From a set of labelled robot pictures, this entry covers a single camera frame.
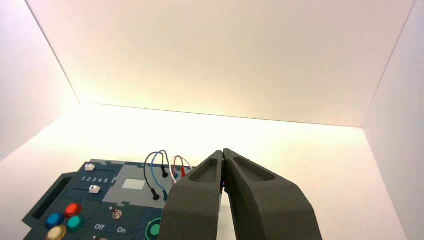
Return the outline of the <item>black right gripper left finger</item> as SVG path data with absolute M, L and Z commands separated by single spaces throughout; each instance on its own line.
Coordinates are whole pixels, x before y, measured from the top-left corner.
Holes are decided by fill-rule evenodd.
M 215 151 L 171 188 L 159 240 L 217 239 L 224 161 Z

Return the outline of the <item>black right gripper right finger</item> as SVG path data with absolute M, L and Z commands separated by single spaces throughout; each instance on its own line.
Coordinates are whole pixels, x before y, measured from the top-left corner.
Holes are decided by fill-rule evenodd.
M 293 182 L 224 149 L 225 191 L 238 240 L 320 240 L 313 206 Z

